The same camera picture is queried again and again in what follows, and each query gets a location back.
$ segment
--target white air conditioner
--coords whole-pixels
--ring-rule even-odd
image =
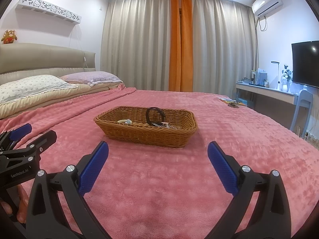
[[[256,0],[252,8],[255,16],[261,18],[281,5],[283,5],[282,0]]]

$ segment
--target light blue chair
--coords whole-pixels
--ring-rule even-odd
[[[312,93],[310,93],[307,90],[301,90],[299,92],[295,113],[293,115],[293,119],[292,119],[291,126],[290,126],[290,130],[291,131],[293,131],[293,129],[294,129],[295,125],[296,125],[296,120],[297,120],[297,116],[298,116],[298,112],[299,112],[299,107],[309,108],[307,119],[306,119],[306,123],[305,123],[305,127],[303,129],[302,136],[301,136],[301,137],[304,137],[305,134],[306,134],[306,129],[308,127],[309,119],[310,119],[310,115],[311,115]]]

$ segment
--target black hair tie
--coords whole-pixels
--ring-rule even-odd
[[[162,122],[151,122],[150,121],[150,111],[153,110],[153,111],[157,111],[161,117],[162,117],[162,122],[165,122],[165,114],[164,114],[164,111],[162,111],[160,108],[158,107],[151,107],[151,108],[148,108],[146,110],[146,122],[148,123],[148,125],[150,126],[163,126]]]

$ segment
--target pink blanket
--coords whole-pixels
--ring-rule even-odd
[[[319,198],[318,150],[269,117],[245,107],[227,107],[218,97],[119,88],[24,112],[2,121],[0,130],[31,123],[32,133],[20,145],[48,129],[56,131],[57,142],[41,156],[41,168],[47,172],[76,164],[105,140],[109,158],[85,199],[114,239],[205,238],[232,199],[207,157],[213,140],[240,165],[248,164],[256,172],[280,171],[294,234]],[[93,118],[119,105],[191,110],[198,131],[185,148],[111,140]],[[24,184],[28,192],[31,185]],[[256,199],[257,195],[240,229],[247,225]],[[63,197],[61,202],[75,229]]]

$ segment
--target purple pillow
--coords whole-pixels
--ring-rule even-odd
[[[104,71],[76,72],[62,76],[61,79],[68,83],[85,83],[91,87],[99,83],[122,82],[117,76]]]

